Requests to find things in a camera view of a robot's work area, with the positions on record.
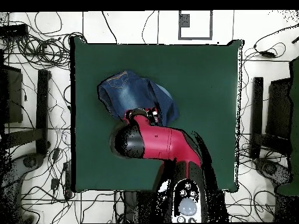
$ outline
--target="button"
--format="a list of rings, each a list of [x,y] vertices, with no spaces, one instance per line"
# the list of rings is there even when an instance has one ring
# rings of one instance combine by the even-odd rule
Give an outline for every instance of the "button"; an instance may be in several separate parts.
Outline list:
[[[190,219],[188,220],[188,222],[189,222],[189,223],[196,223],[196,221],[195,221],[194,218],[190,218]]]
[[[182,190],[182,191],[180,191],[180,195],[181,195],[182,197],[184,197],[184,196],[187,195],[187,192],[186,192],[185,190]]]
[[[191,185],[190,185],[189,183],[187,183],[187,184],[185,185],[185,188],[186,188],[187,190],[189,190],[189,189],[191,189]]]
[[[185,223],[186,222],[186,219],[182,216],[179,216],[178,217],[178,223]]]
[[[179,204],[179,212],[185,216],[193,216],[197,211],[197,206],[191,198],[184,198]]]

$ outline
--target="green mat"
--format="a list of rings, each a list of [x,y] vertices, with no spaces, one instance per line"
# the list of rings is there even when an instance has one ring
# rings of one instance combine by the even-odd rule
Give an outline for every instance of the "green mat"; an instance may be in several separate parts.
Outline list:
[[[151,190],[154,185],[162,162],[121,159],[111,153],[109,135],[118,122],[97,96],[96,87],[101,81],[131,70],[170,92],[180,114],[171,127],[183,129],[191,137],[192,131],[202,136],[213,160],[219,188],[235,191],[241,47],[241,40],[230,45],[117,45],[86,44],[74,38],[71,49],[74,50],[75,81],[72,80],[71,89],[76,105],[75,117],[72,113],[75,190]]]
[[[290,135],[292,153],[288,166],[291,169],[293,180],[289,184],[278,187],[277,192],[285,196],[299,196],[299,57],[290,62],[290,75],[293,80],[290,90],[290,98],[293,102],[293,115]]]

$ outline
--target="blue denim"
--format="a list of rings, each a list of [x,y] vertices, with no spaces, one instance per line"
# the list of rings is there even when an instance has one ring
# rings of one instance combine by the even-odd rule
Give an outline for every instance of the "blue denim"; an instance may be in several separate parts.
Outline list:
[[[153,107],[159,111],[159,125],[167,126],[179,117],[178,107],[166,89],[132,71],[123,71],[101,82],[98,97],[116,119],[123,119],[128,110]]]

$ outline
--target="white floor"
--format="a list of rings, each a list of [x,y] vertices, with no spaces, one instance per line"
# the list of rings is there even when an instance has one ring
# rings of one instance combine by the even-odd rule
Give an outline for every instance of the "white floor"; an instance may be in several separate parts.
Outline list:
[[[139,12],[104,12],[109,23],[111,30],[117,38],[118,43],[130,43],[130,44],[141,44],[151,43],[151,44],[227,44],[232,39],[243,39],[245,40],[245,45],[243,48],[244,52],[252,48],[255,42],[270,33],[275,32],[283,27],[292,26],[299,22],[299,17],[295,15],[294,11],[277,11],[277,10],[215,10],[213,13],[213,39],[209,40],[178,40],[178,11],[139,11]],[[196,15],[200,13],[184,11],[182,13],[190,13],[190,20],[195,20]],[[101,12],[59,12],[61,17],[62,28],[60,29],[60,19],[55,12],[42,12],[36,16],[36,13],[11,13],[9,20],[12,22],[24,22],[28,25],[32,25],[34,29],[39,29],[41,33],[51,33],[51,35],[61,35],[81,32],[86,37],[88,43],[115,43],[115,39],[107,27],[105,19]],[[38,34],[34,31],[30,31],[30,34],[37,36]],[[244,86],[248,83],[246,87],[246,92],[249,98],[245,97],[245,92],[242,92],[241,108],[250,105],[251,103],[251,83],[253,77],[262,76],[264,77],[264,99],[268,96],[268,87],[271,81],[281,78],[286,78],[290,76],[290,71],[288,68],[288,62],[299,56],[299,42],[292,44],[291,41],[299,36],[299,29],[289,29],[278,34],[272,35],[263,39],[258,43],[257,49],[267,50],[278,42],[282,42],[286,45],[286,52],[283,56],[276,59],[264,59],[261,56],[249,57],[250,61],[246,61],[244,66],[248,73],[246,76],[243,67],[243,81]],[[281,45],[277,46],[278,54],[283,52]],[[251,49],[243,55],[253,53],[254,50]],[[18,54],[18,49],[13,51],[13,54],[9,57],[9,65],[20,68],[23,73],[23,83],[24,90],[27,95],[27,101],[23,101],[23,106],[28,112],[33,125],[36,124],[36,94],[34,92],[34,86],[37,86],[37,71],[32,68],[29,64],[20,64],[20,62],[26,62],[22,55]],[[42,69],[43,67],[34,65],[37,69]],[[67,66],[62,68],[51,68],[50,71],[53,75],[53,80],[50,80],[50,93],[49,96],[49,107],[54,107],[52,111],[49,111],[49,141],[54,145],[57,139],[60,140],[61,136],[64,136],[66,143],[70,144],[70,133],[68,130],[64,131],[64,128],[69,128],[70,126],[70,113],[67,109],[67,104],[63,100],[61,93],[70,84],[69,71]],[[66,91],[66,99],[70,101],[70,90]],[[264,101],[264,109],[267,108],[267,101]],[[242,110],[242,122],[244,124],[244,133],[249,133],[249,122],[250,122],[250,107],[244,108]],[[25,130],[31,128],[29,119],[26,113],[23,113],[23,122],[21,124],[11,124],[10,132]],[[263,116],[263,130],[265,130],[266,124],[266,112]],[[246,143],[244,138],[241,139],[241,144]],[[68,145],[61,143],[60,148],[66,148],[66,154],[56,165],[56,173],[58,170],[61,171],[62,164],[66,160],[70,160],[71,152],[67,149]],[[12,155],[13,158],[20,156],[28,152],[34,152],[35,143],[29,143],[18,148]],[[226,193],[226,203],[228,207],[228,212],[232,216],[238,216],[241,219],[230,217],[233,222],[260,222],[259,217],[253,210],[253,202],[250,197],[260,191],[268,190],[273,191],[272,184],[269,180],[261,177],[255,172],[252,163],[245,163],[239,167],[239,181],[240,186],[238,192]],[[50,190],[51,180],[47,180],[49,172],[47,171],[48,165],[45,162],[41,168],[29,173],[26,176],[26,180],[22,187],[22,193],[26,194],[33,186],[43,186],[45,191]],[[59,214],[55,219],[59,219],[61,216],[61,210],[67,206],[67,204],[62,204],[56,202],[51,203],[51,197],[38,189],[33,189],[32,195],[28,195],[23,200],[25,208],[29,208],[32,211],[36,211],[40,214],[39,223],[51,223],[54,217]],[[84,213],[84,223],[106,223],[114,222],[113,218],[113,205],[114,198],[113,195],[99,195],[99,194],[113,194],[112,191],[87,191],[83,192],[81,195],[78,194],[71,201],[70,209],[68,212],[60,219],[59,223],[78,223],[80,221],[81,211],[87,209],[92,205],[96,198],[96,202]],[[63,199],[63,194],[61,190],[58,191],[57,198]],[[260,193],[256,197],[256,201],[261,205],[270,205],[271,209],[274,210],[275,199],[268,193]],[[123,204],[119,202],[117,204],[118,213],[122,213]],[[260,217],[265,222],[271,222],[273,216],[266,212],[259,212]]]

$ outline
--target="jeans pocket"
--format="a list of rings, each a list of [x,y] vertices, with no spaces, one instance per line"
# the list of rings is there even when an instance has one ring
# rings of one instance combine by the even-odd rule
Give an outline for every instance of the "jeans pocket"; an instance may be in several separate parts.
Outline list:
[[[124,71],[118,75],[115,75],[109,79],[106,80],[111,88],[118,88],[122,89],[126,82],[128,81],[128,73],[127,71]]]

